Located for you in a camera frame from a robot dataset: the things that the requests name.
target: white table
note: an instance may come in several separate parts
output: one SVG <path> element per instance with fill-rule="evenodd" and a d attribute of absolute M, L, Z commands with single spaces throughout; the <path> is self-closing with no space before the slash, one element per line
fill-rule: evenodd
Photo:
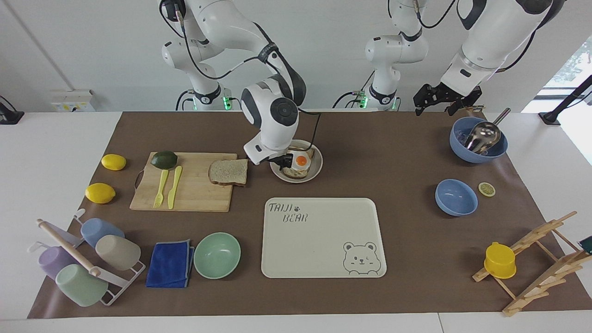
<path fill-rule="evenodd" d="M 25 250 L 35 241 L 53 244 L 34 221 L 42 217 L 68 227 L 120 115 L 28 113 L 17 126 L 0 127 L 0 332 L 590 331 L 592 310 L 521 312 L 512 318 L 501 313 L 403 313 L 24 320 L 44 279 L 38 254 Z M 510 140 L 508 154 L 545 219 L 577 210 L 561 232 L 572 241 L 592 235 L 592 166 L 563 130 L 545 126 L 534 114 L 511 114 L 501 129 Z M 590 294 L 591 265 L 577 274 Z"/>

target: wooden cutting board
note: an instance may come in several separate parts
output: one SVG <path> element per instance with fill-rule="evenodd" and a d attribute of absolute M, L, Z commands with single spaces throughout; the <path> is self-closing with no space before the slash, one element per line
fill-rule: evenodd
<path fill-rule="evenodd" d="M 150 153 L 144 175 L 140 181 L 134 198 L 131 201 L 131 210 L 163 210 L 171 212 L 227 212 L 230 208 L 232 197 L 232 185 L 220 186 L 210 183 L 208 170 L 214 161 L 223 159 L 237 159 L 233 153 L 179 153 L 175 152 L 179 159 L 177 165 L 183 167 L 175 205 L 168 209 L 168 193 L 173 187 L 175 170 L 169 171 L 163 195 L 165 197 L 159 208 L 153 208 L 154 199 L 158 192 L 160 182 L 160 169 L 150 164 L 150 160 L 156 152 Z"/>

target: white electrical box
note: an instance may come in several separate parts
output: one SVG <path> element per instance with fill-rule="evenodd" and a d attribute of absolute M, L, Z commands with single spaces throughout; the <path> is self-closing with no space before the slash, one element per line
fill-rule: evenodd
<path fill-rule="evenodd" d="M 52 91 L 52 106 L 57 112 L 96 112 L 90 90 Z"/>

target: black stand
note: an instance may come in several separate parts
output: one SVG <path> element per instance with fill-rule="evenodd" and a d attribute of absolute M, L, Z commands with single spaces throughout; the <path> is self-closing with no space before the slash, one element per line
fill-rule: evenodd
<path fill-rule="evenodd" d="M 561 125 L 560 122 L 557 121 L 557 117 L 559 114 L 565 110 L 570 104 L 575 101 L 584 91 L 586 91 L 592 85 L 592 75 L 588 76 L 588 78 L 582 83 L 578 88 L 571 93 L 571 95 L 567 96 L 563 102 L 560 103 L 553 111 L 551 112 L 541 112 L 539 113 L 539 117 L 543 120 L 543 122 L 547 125 Z"/>
<path fill-rule="evenodd" d="M 15 125 L 23 117 L 25 112 L 9 110 L 0 103 L 0 125 Z"/>

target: white wall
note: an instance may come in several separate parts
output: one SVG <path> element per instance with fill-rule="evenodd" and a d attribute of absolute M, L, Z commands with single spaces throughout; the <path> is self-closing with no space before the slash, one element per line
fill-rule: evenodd
<path fill-rule="evenodd" d="M 395 32 L 386 1 L 235 0 L 245 16 L 261 24 L 308 86 L 304 107 L 330 107 L 348 90 L 359 89 L 371 72 L 363 48 L 381 34 Z M 448 1 L 432 1 L 425 21 L 432 23 Z M 0 94 L 24 111 L 50 111 L 52 89 L 67 83 L 52 69 L 8 11 L 10 6 L 76 89 L 92 89 L 99 111 L 170 110 L 190 84 L 167 66 L 163 43 L 177 38 L 157 11 L 157 0 L 0 0 Z M 401 65 L 402 110 L 424 83 L 433 85 L 466 36 L 452 15 L 425 31 L 430 53 L 422 63 Z M 592 34 L 589 0 L 570 0 L 539 30 L 527 55 L 512 71 L 482 85 L 480 103 L 488 111 L 521 110 Z M 218 73 L 251 56 L 228 50 L 208 60 Z M 240 95 L 242 88 L 269 76 L 258 62 L 244 65 L 222 83 Z M 442 110 L 444 106 L 433 107 Z"/>

